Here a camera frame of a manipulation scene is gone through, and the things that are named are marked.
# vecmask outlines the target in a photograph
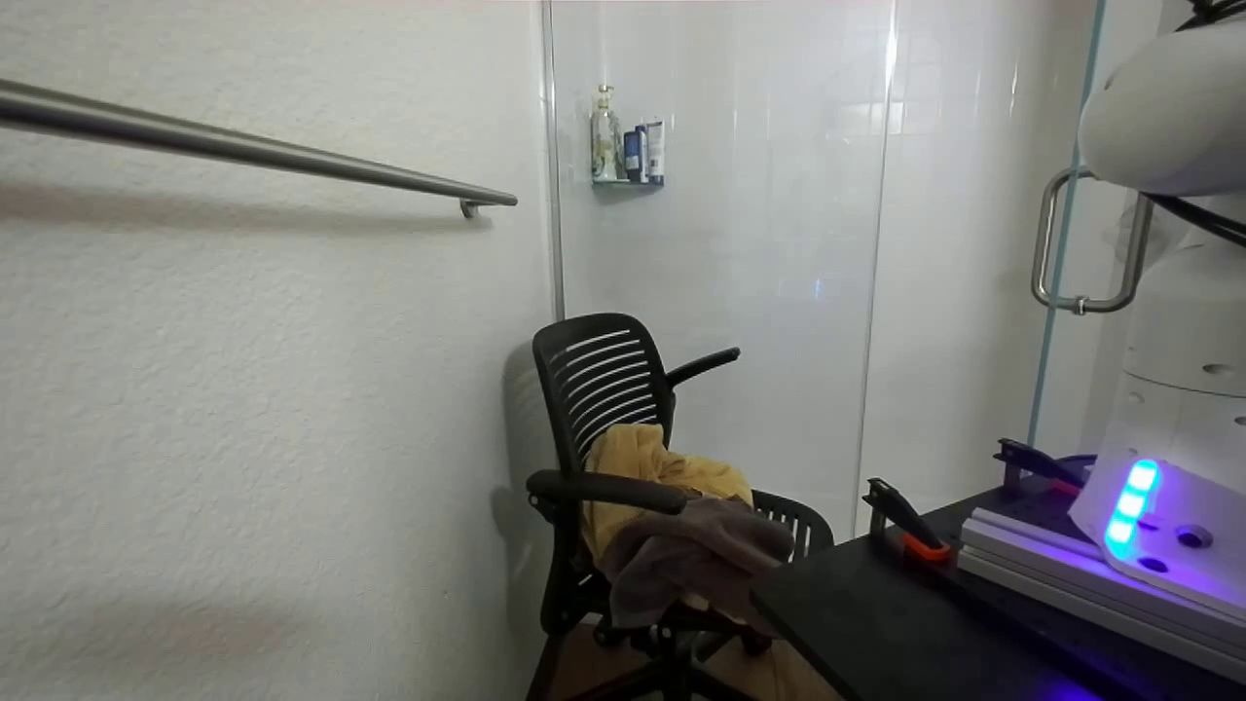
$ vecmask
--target white machine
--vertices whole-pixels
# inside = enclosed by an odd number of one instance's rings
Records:
[[[1113,299],[1052,297],[1038,259],[1038,297],[1113,312],[1138,287],[1109,433],[1071,518],[1113,572],[1246,631],[1246,13],[1236,13],[1160,35],[1092,98],[1088,168],[1052,181],[1049,223],[1079,174],[1138,190],[1127,281]],[[1204,235],[1141,272],[1153,201]]]

